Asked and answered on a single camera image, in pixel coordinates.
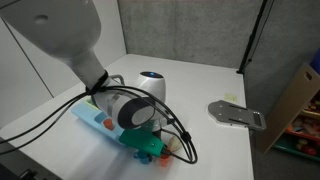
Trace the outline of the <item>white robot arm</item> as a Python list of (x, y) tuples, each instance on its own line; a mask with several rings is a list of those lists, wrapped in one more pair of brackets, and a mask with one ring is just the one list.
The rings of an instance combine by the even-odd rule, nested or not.
[(101, 21), (92, 0), (0, 0), (0, 16), (36, 47), (66, 64), (116, 125), (135, 129), (155, 119), (156, 101), (142, 93), (127, 93), (95, 55)]

